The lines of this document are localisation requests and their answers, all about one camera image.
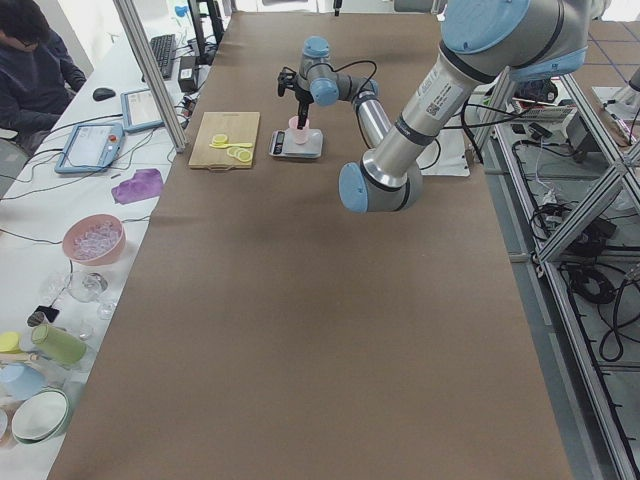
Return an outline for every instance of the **yellow object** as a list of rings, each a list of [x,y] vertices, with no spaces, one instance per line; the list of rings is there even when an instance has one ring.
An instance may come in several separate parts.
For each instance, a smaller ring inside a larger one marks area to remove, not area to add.
[[[211,148],[229,148],[229,147],[243,147],[251,148],[253,143],[210,143]]]
[[[229,137],[224,133],[216,133],[211,139],[211,143],[227,143]]]
[[[20,334],[5,332],[0,335],[0,353],[20,353]]]
[[[224,132],[230,142],[252,142],[256,145],[260,112],[204,112],[193,151],[190,168],[208,170],[248,169],[253,162],[241,162],[228,155],[227,149],[210,147],[214,135]]]
[[[244,148],[239,148],[236,151],[235,157],[241,162],[248,163],[253,159],[253,153],[249,150],[245,150]]]

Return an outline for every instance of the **purple cloth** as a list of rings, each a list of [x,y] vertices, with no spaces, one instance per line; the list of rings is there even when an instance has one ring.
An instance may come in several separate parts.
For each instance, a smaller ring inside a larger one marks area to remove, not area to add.
[[[136,170],[131,179],[113,187],[111,194],[116,203],[126,205],[147,198],[159,197],[163,187],[164,183],[160,171],[155,168],[144,168]]]

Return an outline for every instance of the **monitor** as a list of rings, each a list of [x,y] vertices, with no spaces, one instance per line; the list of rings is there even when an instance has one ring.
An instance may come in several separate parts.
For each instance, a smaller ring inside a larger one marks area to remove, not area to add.
[[[207,13],[205,14],[201,13],[201,3],[207,4]],[[222,19],[220,18],[220,7],[218,6],[218,2],[215,0],[189,0],[188,5],[191,22],[193,23],[193,31],[196,35],[196,45],[194,50],[197,62],[200,65],[211,65],[218,45],[222,41],[222,35],[224,34],[224,27],[222,25]],[[213,35],[216,39],[215,45],[211,45],[207,42],[207,38],[204,35],[204,29],[202,28],[202,20],[207,16],[211,21]]]

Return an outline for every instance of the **robotic arm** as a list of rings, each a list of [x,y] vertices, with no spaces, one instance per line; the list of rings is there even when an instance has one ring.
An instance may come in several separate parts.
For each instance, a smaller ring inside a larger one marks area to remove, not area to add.
[[[335,72],[320,37],[305,42],[299,73],[281,72],[278,93],[295,91],[299,128],[311,103],[351,102],[373,148],[342,168],[342,203],[360,213],[402,210],[422,191],[416,158],[478,85],[506,67],[513,81],[525,82],[583,64],[590,7],[583,0],[449,0],[438,60],[393,125],[375,83]]]

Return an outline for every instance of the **white bowl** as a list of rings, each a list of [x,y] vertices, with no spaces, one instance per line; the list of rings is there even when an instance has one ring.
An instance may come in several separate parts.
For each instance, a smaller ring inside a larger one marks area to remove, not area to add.
[[[34,395],[16,410],[11,430],[17,440],[39,441],[55,432],[69,412],[67,397],[47,390]]]

